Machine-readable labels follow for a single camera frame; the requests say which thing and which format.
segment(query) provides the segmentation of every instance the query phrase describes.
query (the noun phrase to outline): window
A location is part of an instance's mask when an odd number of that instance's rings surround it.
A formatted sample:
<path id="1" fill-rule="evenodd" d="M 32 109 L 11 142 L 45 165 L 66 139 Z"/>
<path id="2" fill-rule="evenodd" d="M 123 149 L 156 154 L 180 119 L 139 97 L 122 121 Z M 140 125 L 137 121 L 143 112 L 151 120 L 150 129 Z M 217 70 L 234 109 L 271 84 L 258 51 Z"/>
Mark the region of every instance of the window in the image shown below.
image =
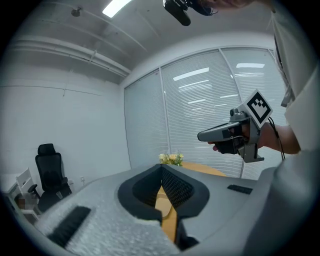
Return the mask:
<path id="1" fill-rule="evenodd" d="M 214 152 L 197 134 L 228 123 L 230 109 L 240 104 L 235 80 L 219 51 L 181 59 L 162 68 L 163 87 L 172 153 L 186 162 L 205 164 L 230 177 L 239 177 L 239 155 Z"/>
<path id="2" fill-rule="evenodd" d="M 233 70 L 242 101 L 259 89 L 273 109 L 271 117 L 275 124 L 285 126 L 286 109 L 281 106 L 285 85 L 269 51 L 254 48 L 228 48 L 222 51 Z M 257 180 L 264 169 L 275 167 L 282 160 L 280 152 L 270 148 L 260 148 L 258 154 L 264 157 L 264 161 L 244 163 L 242 178 Z"/>
<path id="3" fill-rule="evenodd" d="M 168 151 L 168 132 L 159 72 L 124 90 L 125 127 L 131 168 L 159 163 Z"/>

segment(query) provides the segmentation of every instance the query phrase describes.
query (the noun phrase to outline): black rubber pad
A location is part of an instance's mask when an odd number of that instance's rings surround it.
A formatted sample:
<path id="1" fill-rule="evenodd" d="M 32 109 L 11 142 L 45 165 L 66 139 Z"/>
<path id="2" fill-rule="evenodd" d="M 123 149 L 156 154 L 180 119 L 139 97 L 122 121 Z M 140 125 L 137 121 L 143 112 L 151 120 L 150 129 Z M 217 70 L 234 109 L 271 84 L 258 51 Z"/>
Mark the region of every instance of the black rubber pad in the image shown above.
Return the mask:
<path id="1" fill-rule="evenodd" d="M 247 195 L 250 195 L 250 193 L 252 191 L 252 188 L 245 187 L 245 186 L 238 186 L 238 185 L 234 185 L 234 184 L 228 186 L 227 188 L 230 190 L 234 190 L 234 191 L 237 191 L 240 193 L 247 194 Z"/>
<path id="2" fill-rule="evenodd" d="M 84 206 L 75 207 L 47 237 L 52 242 L 64 248 L 84 222 L 90 211 L 91 209 Z"/>

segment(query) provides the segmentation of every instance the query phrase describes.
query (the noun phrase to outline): white chair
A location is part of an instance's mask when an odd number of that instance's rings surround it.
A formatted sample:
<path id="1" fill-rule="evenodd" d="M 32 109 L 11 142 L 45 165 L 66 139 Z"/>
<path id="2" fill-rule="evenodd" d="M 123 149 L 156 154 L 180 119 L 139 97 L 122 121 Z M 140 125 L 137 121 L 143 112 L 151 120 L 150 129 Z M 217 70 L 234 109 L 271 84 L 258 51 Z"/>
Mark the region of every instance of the white chair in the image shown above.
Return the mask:
<path id="1" fill-rule="evenodd" d="M 37 184 L 34 184 L 29 168 L 16 177 L 16 182 L 21 193 L 21 197 L 24 199 L 24 208 L 20 208 L 23 215 L 33 216 L 36 220 L 39 219 L 40 213 L 37 209 L 38 199 L 40 198 L 36 191 Z"/>

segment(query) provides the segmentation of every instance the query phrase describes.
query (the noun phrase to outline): chair backrest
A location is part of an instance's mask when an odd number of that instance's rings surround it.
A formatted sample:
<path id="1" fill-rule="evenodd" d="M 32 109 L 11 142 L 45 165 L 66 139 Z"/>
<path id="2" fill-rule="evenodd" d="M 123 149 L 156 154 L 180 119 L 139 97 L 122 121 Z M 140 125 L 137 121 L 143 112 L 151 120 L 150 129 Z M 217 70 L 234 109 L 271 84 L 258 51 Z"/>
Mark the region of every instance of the chair backrest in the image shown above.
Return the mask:
<path id="1" fill-rule="evenodd" d="M 28 189 L 34 184 L 29 168 L 16 177 L 16 182 L 23 196 L 29 194 Z"/>
<path id="2" fill-rule="evenodd" d="M 39 146 L 35 163 L 38 167 L 43 191 L 50 191 L 61 185 L 63 179 L 62 158 L 60 153 L 56 153 L 52 143 Z"/>

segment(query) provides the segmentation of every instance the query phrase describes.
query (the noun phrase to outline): flowers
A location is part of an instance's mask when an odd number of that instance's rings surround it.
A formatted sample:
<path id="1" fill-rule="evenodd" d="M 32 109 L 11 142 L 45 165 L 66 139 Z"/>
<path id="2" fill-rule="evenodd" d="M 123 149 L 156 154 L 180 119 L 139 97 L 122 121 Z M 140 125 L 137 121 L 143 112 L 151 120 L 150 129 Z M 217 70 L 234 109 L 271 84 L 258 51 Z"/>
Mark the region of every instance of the flowers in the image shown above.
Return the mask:
<path id="1" fill-rule="evenodd" d="M 184 159 L 184 155 L 181 153 L 159 155 L 159 160 L 161 164 L 182 166 L 183 159 Z"/>

